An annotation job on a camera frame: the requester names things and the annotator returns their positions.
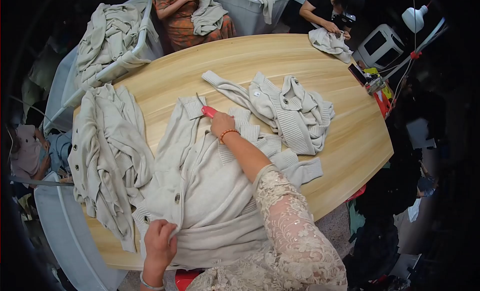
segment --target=smartphone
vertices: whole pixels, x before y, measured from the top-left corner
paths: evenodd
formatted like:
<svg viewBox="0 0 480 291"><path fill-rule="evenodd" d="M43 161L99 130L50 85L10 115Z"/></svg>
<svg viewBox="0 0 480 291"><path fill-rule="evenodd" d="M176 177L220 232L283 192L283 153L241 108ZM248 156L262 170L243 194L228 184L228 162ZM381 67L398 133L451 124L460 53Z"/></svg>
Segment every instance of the smartphone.
<svg viewBox="0 0 480 291"><path fill-rule="evenodd" d="M354 64L351 64L348 66L350 73L352 73L355 78L357 78L358 82L361 84L361 86L365 86L367 84L367 78L363 76L363 73L357 69L357 67Z"/></svg>

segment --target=pink top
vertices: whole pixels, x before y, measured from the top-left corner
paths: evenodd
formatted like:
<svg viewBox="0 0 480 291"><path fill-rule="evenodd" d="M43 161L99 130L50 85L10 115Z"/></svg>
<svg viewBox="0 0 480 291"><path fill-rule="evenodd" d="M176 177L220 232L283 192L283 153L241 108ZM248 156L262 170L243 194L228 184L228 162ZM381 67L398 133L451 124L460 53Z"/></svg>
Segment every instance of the pink top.
<svg viewBox="0 0 480 291"><path fill-rule="evenodd" d="M17 138L20 141L20 150L12 154L11 168L15 176L29 179L35 175L40 167L40 142L35 138L35 126L19 125Z"/></svg>

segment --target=lace sleeve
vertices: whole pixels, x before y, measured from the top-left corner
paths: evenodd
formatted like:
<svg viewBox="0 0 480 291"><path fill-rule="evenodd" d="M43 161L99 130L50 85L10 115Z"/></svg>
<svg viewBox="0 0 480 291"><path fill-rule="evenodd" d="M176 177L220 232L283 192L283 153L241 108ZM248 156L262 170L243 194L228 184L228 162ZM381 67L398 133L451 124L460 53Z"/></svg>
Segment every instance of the lace sleeve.
<svg viewBox="0 0 480 291"><path fill-rule="evenodd" d="M273 165L260 171L253 186L279 271L305 284L344 286L346 290L345 265L315 226L305 197Z"/></svg>

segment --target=woman in orange floral dress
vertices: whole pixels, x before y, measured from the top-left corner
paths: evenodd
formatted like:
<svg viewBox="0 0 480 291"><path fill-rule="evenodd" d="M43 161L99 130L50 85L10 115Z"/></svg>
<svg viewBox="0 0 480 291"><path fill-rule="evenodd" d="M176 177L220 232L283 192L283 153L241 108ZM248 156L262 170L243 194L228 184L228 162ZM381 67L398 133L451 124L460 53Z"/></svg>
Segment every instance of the woman in orange floral dress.
<svg viewBox="0 0 480 291"><path fill-rule="evenodd" d="M165 23L168 37L175 51L206 42L232 38L236 34L232 19L224 15L221 29L203 36L194 35L191 15L198 8L198 0L152 0L152 2L158 18Z"/></svg>

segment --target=red stool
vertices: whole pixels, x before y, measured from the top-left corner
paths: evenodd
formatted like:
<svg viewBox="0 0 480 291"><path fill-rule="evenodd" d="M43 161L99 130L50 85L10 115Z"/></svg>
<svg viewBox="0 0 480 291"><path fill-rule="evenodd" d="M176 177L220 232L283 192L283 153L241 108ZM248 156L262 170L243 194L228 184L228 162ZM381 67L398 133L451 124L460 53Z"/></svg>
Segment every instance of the red stool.
<svg viewBox="0 0 480 291"><path fill-rule="evenodd" d="M355 194L353 194L347 200L345 200L345 202L349 202L350 200L359 197L360 195L362 195L365 192L366 188L367 188L367 184L364 184L363 187L361 187L357 192L355 192Z"/></svg>
<svg viewBox="0 0 480 291"><path fill-rule="evenodd" d="M200 275L200 271L198 270L177 270L175 273L175 285L177 285L178 291L185 291L188 285Z"/></svg>

